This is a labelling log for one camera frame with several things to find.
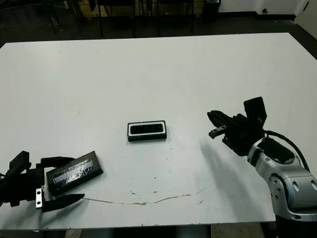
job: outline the stain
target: stain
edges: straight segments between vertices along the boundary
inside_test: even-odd
[[[202,189],[200,189],[198,192],[195,193],[195,195],[197,195],[198,193],[201,193],[202,191],[206,190],[207,188],[211,187],[212,185],[208,185],[207,187],[204,187]]]
[[[132,203],[133,205],[141,205],[141,206],[146,206],[147,205],[147,202],[142,202],[142,203],[140,203],[140,202],[134,202],[134,203]]]
[[[181,195],[181,196],[167,197],[167,198],[161,199],[161,200],[156,201],[156,202],[134,202],[134,203],[110,202],[110,201],[104,201],[104,200],[98,200],[98,199],[91,199],[91,198],[83,198],[83,199],[85,199],[85,200],[90,200],[90,201],[96,201],[96,202],[112,203],[112,204],[141,205],[141,206],[146,206],[146,205],[148,205],[148,204],[156,204],[156,203],[163,202],[163,201],[166,201],[166,200],[170,200],[170,199],[174,199],[174,198],[178,198],[178,197],[186,197],[186,196],[191,196],[191,194],[184,194],[184,195]]]
[[[156,201],[156,202],[151,202],[151,203],[155,204],[155,203],[163,202],[163,201],[166,201],[166,200],[170,200],[170,199],[174,199],[174,198],[178,198],[178,197],[187,197],[187,196],[191,196],[191,194],[184,194],[184,195],[180,195],[180,196],[167,197],[167,198],[161,199],[161,200]]]
[[[202,191],[206,190],[207,188],[211,187],[212,185],[208,185],[207,187],[204,187],[200,190],[198,190],[198,192],[196,193],[193,193],[193,194],[183,194],[183,195],[180,195],[180,196],[173,196],[173,197],[167,197],[167,198],[164,198],[164,199],[161,199],[159,201],[156,201],[156,202],[134,202],[134,203],[125,203],[125,202],[112,202],[112,201],[104,201],[104,200],[98,200],[98,199],[91,199],[91,198],[83,198],[84,200],[90,200],[90,201],[96,201],[96,202],[105,202],[105,203],[112,203],[112,204],[123,204],[123,205],[141,205],[141,206],[146,206],[148,204],[156,204],[156,203],[159,203],[159,202],[163,202],[163,201],[166,201],[166,200],[170,200],[170,199],[175,199],[175,198],[179,198],[179,197],[187,197],[187,196],[193,196],[193,195],[197,195],[199,193],[201,193]]]
[[[91,199],[91,198],[83,198],[83,199],[84,199],[84,200],[95,201],[95,202],[114,203],[114,202],[109,202],[109,201],[104,201],[104,200],[98,200],[98,199]]]

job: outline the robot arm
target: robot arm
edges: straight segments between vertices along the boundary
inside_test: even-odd
[[[317,181],[295,153],[271,138],[263,138],[251,147],[248,162],[267,183],[277,216],[317,222]]]
[[[317,180],[309,171],[304,156],[286,137],[263,129],[266,112],[261,97],[245,101],[244,106],[247,117],[238,114],[231,118],[220,111],[208,112],[210,121],[217,127],[209,132],[209,136],[214,139],[224,134],[222,141],[239,156],[247,156],[248,162],[266,181],[279,238],[303,237],[305,233],[315,231]],[[297,153],[269,135],[285,140]]]

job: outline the metal bracket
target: metal bracket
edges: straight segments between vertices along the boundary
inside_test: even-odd
[[[36,209],[42,209],[42,206],[43,206],[43,195],[44,195],[44,192],[42,190],[42,188],[37,188],[36,189],[36,194],[35,194],[35,201],[36,201],[36,204],[35,204],[35,207]]]

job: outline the gray floor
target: gray floor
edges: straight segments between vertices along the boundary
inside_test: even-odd
[[[103,19],[104,37],[100,36],[97,18],[76,21],[72,11],[56,8],[60,24],[52,12],[40,7],[25,7],[17,11],[0,12],[0,47],[6,42],[86,40],[132,38],[129,19]],[[184,17],[162,17],[161,36],[189,36],[190,19]],[[200,17],[194,19],[193,35],[245,34],[289,32],[317,59],[317,40],[291,20],[256,20],[253,17],[222,17],[213,23],[204,23]],[[157,37],[155,18],[136,19],[136,37]]]

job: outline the cable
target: cable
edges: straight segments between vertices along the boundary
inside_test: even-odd
[[[309,171],[310,172],[310,169],[308,167],[308,164],[304,158],[304,155],[302,154],[302,152],[300,151],[300,149],[288,138],[286,138],[284,135],[282,134],[279,134],[277,132],[274,132],[274,131],[271,131],[271,130],[265,130],[265,133],[267,135],[272,135],[272,136],[276,136],[282,140],[285,140],[288,144],[290,144],[294,149],[295,151],[297,152],[297,154],[299,155],[299,158],[301,159],[302,163],[303,163],[303,166],[305,168],[305,170]]]

